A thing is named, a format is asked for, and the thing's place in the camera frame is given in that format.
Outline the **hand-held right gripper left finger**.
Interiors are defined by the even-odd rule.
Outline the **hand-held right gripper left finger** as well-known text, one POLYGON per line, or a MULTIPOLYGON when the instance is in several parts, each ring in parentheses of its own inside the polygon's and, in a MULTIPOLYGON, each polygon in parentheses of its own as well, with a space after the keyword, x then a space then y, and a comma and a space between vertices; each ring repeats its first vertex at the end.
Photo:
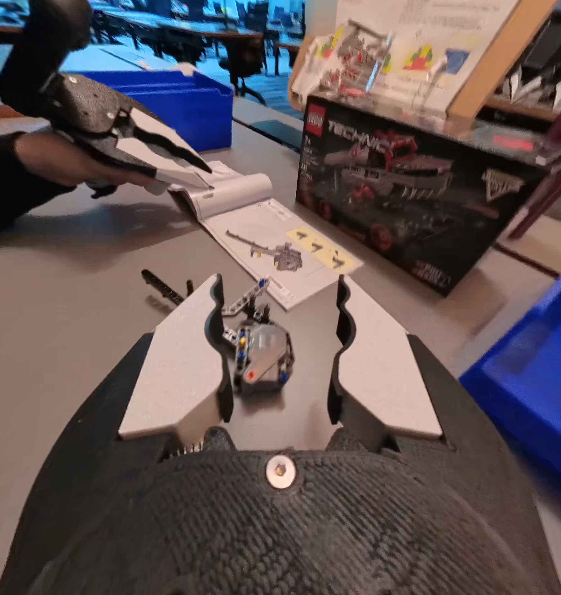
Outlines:
POLYGON ((119 427, 122 440, 171 434, 202 441, 231 419, 223 304, 223 279, 213 274, 154 329, 119 427))

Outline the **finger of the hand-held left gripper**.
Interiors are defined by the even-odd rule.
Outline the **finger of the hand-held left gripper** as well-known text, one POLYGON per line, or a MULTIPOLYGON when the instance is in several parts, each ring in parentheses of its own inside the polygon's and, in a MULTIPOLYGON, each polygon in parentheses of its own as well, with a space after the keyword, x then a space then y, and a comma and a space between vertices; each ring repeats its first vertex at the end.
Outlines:
POLYGON ((138 108, 114 118, 114 165, 144 175, 212 174, 210 165, 179 134, 138 108))
POLYGON ((174 160, 159 158, 156 164, 156 180, 169 188, 188 190, 209 190, 214 180, 211 168, 182 166, 174 160))

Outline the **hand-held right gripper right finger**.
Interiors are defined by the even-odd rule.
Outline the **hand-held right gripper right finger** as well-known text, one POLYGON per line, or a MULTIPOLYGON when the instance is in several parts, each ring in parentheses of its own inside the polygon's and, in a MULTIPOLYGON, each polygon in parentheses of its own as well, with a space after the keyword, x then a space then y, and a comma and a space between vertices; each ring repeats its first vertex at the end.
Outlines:
POLYGON ((396 437, 437 441, 444 431, 411 346, 412 336, 351 277, 338 279, 327 408, 370 451, 396 437))

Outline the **grey toy brick assembly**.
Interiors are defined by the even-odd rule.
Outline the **grey toy brick assembly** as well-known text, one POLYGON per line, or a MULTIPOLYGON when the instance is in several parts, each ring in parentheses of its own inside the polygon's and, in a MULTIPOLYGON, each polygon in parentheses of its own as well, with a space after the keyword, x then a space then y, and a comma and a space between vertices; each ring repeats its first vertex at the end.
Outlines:
POLYGON ((280 392, 292 376, 295 353, 291 335, 270 319, 270 304, 257 306, 269 288, 270 278, 260 279, 238 300, 222 308, 224 318, 240 314, 237 329, 224 325, 223 339, 234 351, 233 385, 243 396, 280 392))

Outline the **toy instruction booklet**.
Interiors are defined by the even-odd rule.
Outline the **toy instruction booklet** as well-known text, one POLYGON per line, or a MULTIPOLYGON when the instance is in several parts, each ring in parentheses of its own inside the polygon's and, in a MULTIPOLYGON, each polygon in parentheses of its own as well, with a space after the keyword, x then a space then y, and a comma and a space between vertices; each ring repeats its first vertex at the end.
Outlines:
POLYGON ((352 274, 362 262, 273 198, 265 174, 242 175, 220 161, 211 173, 189 167, 170 191, 212 238, 290 311, 352 274))

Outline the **person's left forearm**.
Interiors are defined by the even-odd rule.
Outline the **person's left forearm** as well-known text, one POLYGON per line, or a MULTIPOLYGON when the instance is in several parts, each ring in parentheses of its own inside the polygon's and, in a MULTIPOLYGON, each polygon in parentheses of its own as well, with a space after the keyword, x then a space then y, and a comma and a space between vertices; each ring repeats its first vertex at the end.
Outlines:
POLYGON ((34 208, 76 189, 30 173, 16 154, 21 136, 24 131, 0 136, 0 231, 34 208))

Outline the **grey desk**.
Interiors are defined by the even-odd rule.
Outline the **grey desk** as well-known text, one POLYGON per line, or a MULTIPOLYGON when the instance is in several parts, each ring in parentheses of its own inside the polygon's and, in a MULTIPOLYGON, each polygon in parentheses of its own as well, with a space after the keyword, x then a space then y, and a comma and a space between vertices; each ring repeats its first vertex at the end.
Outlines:
MULTIPOLYGON (((233 122, 231 149, 205 155, 243 174, 266 173, 274 197, 292 207, 299 157, 233 122)), ((551 251, 537 235, 527 262, 511 249, 490 250, 442 299, 379 255, 294 208, 309 225, 355 255, 356 283, 453 376, 491 347, 561 272, 561 240, 551 251)), ((550 219, 533 227, 561 231, 550 219)), ((252 279, 168 196, 125 186, 93 200, 86 187, 56 199, 0 234, 0 577, 26 498, 40 467, 85 399, 145 333, 169 312, 141 279, 149 269, 185 292, 213 273, 231 301, 252 279)), ((297 364, 280 397, 236 400, 229 432, 239 448, 321 449, 335 429, 326 395, 336 337, 336 288, 291 312, 272 303, 291 332, 297 364)), ((561 485, 535 476, 537 505, 561 583, 561 485)))

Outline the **person's left hand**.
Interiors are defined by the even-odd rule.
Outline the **person's left hand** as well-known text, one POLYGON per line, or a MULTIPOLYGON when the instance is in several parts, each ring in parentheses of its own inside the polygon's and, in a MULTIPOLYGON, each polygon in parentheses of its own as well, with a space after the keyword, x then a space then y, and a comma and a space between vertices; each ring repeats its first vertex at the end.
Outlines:
POLYGON ((148 188, 155 183, 147 175, 94 160, 81 148, 53 132, 38 131, 19 136, 15 141, 15 153, 32 175, 67 187, 82 183, 118 187, 129 183, 148 188))

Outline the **blue plastic bin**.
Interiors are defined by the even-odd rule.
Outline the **blue plastic bin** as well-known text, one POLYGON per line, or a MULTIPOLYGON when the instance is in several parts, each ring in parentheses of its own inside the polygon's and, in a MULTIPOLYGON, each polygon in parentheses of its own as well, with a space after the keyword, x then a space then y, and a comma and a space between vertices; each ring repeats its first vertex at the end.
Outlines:
POLYGON ((459 381, 527 456, 561 478, 561 276, 459 381))
POLYGON ((233 89, 199 71, 81 71, 145 105, 197 152, 232 146, 233 89))

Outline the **dark flat panel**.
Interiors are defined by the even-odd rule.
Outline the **dark flat panel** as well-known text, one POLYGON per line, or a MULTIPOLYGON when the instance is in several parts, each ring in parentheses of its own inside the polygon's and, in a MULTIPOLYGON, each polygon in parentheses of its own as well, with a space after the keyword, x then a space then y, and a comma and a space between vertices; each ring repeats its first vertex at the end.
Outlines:
POLYGON ((264 120, 248 124, 247 127, 279 145, 300 152, 303 126, 294 127, 279 120, 264 120))

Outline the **long background table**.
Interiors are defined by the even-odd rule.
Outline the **long background table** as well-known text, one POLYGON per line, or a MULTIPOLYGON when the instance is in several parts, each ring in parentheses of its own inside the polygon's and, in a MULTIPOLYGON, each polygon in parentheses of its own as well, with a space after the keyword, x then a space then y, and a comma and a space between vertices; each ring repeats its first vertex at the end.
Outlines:
POLYGON ((176 20, 162 17, 148 12, 125 11, 109 5, 92 4, 96 14, 105 19, 110 18, 119 26, 126 28, 142 28, 154 32, 157 43, 157 56, 162 55, 160 45, 167 40, 166 32, 174 32, 180 36, 194 36, 203 39, 212 39, 219 42, 226 41, 254 41, 263 42, 269 38, 273 42, 273 53, 277 58, 278 50, 283 48, 292 53, 299 51, 303 37, 295 37, 294 31, 283 31, 277 27, 269 26, 267 32, 258 32, 244 27, 231 27, 217 22, 196 22, 176 20))

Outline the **black office chair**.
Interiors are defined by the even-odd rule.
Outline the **black office chair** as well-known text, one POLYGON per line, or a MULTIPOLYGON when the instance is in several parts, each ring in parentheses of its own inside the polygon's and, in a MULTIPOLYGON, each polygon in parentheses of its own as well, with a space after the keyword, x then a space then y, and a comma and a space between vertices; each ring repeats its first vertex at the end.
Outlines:
POLYGON ((261 93, 245 84, 245 79, 267 70, 264 31, 252 29, 221 29, 219 41, 224 45, 227 56, 219 59, 222 69, 228 71, 235 96, 250 95, 267 106, 261 93))

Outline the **black toy set box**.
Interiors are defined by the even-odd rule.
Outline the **black toy set box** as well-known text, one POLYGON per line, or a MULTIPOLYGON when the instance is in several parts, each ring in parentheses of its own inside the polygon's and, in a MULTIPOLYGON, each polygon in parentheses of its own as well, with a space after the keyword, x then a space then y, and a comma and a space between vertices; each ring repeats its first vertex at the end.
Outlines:
POLYGON ((310 96, 296 201, 447 296, 549 176, 549 168, 310 96))

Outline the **printed instruction sheet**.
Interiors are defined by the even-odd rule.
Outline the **printed instruction sheet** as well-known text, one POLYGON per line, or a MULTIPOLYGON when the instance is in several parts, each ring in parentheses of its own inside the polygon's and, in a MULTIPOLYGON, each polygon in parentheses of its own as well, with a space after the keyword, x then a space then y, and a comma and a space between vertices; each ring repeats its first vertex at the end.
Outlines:
POLYGON ((299 109, 315 92, 368 96, 412 111, 473 118, 476 75, 520 1, 314 1, 289 79, 299 109))

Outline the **wooden rack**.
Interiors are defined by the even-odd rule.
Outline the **wooden rack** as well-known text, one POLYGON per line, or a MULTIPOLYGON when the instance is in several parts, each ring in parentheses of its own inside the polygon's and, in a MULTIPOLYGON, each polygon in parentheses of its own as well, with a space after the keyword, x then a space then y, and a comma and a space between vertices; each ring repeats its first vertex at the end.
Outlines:
POLYGON ((561 1, 478 113, 545 132, 561 114, 561 1))

